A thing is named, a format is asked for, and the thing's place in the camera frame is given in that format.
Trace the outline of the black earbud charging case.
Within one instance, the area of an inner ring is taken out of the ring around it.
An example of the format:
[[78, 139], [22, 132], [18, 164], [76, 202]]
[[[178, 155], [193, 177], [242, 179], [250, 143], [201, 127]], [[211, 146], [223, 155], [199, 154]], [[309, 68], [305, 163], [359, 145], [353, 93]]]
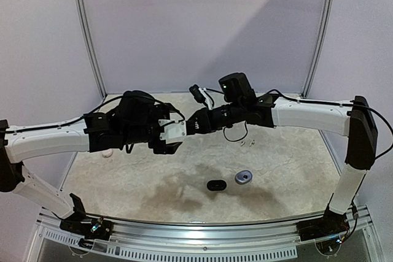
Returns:
[[210, 180], [206, 184], [206, 188], [209, 191], [224, 191], [227, 188], [227, 183], [225, 180]]

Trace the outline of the purple earbud charging case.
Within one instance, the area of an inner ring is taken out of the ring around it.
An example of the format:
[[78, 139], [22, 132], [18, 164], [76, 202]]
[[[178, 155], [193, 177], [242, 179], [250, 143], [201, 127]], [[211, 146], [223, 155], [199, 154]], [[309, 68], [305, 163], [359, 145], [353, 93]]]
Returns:
[[235, 182], [239, 185], [245, 185], [252, 182], [253, 175], [249, 170], [243, 170], [235, 175]]

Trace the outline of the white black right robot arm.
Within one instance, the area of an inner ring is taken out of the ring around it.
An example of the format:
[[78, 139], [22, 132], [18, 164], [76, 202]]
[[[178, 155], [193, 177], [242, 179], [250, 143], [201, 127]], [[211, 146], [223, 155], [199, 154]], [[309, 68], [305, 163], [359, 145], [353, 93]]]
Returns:
[[246, 75], [235, 72], [219, 80], [225, 104], [215, 106], [210, 89], [197, 84], [189, 88], [194, 100], [204, 108], [187, 121], [188, 134], [225, 131], [237, 123], [264, 128], [286, 128], [305, 132], [314, 148], [332, 159], [325, 135], [335, 133], [347, 140], [344, 166], [336, 169], [335, 189], [321, 217], [297, 223], [301, 241], [329, 237], [331, 244], [342, 245], [354, 234], [358, 211], [354, 199], [364, 178], [376, 161], [378, 130], [367, 99], [355, 96], [343, 101], [318, 101], [290, 97], [279, 90], [257, 95]]

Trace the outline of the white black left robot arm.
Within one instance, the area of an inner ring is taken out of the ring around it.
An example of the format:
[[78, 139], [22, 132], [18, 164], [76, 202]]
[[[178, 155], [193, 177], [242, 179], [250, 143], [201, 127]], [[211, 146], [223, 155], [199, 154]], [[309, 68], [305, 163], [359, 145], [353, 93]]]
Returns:
[[72, 153], [110, 149], [131, 153], [134, 145], [147, 143], [155, 153], [174, 153], [165, 133], [179, 127], [185, 134], [185, 117], [172, 104], [143, 91], [127, 91], [112, 98], [117, 105], [99, 107], [80, 117], [35, 126], [11, 126], [1, 120], [1, 191], [22, 196], [51, 211], [60, 229], [86, 240], [109, 240], [114, 224], [105, 217], [91, 217], [74, 193], [55, 188], [30, 171], [25, 161]]

